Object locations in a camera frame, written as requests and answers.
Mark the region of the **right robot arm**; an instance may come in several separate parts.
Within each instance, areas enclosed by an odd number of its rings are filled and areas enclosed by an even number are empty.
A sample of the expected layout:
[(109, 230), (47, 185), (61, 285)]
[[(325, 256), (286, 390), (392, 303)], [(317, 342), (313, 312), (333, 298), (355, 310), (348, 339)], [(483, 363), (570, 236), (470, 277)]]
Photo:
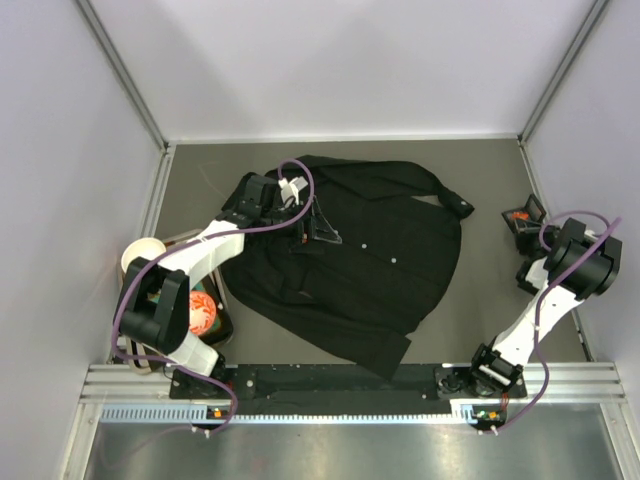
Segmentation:
[(593, 234), (584, 223), (566, 220), (547, 255), (533, 262), (539, 290), (527, 308), (489, 345), (481, 345), (471, 361), (469, 383), (478, 397), (502, 395), (518, 385), (541, 340), (568, 313), (590, 296), (606, 292), (621, 264), (622, 241), (613, 236), (616, 218), (604, 232)]

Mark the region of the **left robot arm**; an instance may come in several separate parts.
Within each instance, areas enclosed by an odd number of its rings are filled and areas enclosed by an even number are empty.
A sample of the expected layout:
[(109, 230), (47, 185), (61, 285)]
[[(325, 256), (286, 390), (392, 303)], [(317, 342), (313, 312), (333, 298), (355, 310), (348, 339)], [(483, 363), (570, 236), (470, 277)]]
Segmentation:
[(324, 217), (311, 173), (288, 180), (252, 175), (240, 198), (200, 233), (154, 259), (133, 258), (114, 317), (117, 333), (193, 375), (218, 379), (224, 358), (191, 331), (190, 293), (207, 275), (240, 255), (248, 235), (284, 231), (297, 245), (340, 244)]

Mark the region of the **black button shirt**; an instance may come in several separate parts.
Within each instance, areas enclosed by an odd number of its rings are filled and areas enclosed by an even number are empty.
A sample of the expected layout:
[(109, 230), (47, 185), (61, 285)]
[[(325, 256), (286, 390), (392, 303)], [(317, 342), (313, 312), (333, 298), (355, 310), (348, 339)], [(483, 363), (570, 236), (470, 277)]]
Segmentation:
[(224, 282), (277, 325), (390, 379), (452, 281), (473, 206), (413, 162), (305, 155), (281, 174), (304, 170), (342, 243), (293, 253), (272, 232), (251, 235), (222, 265)]

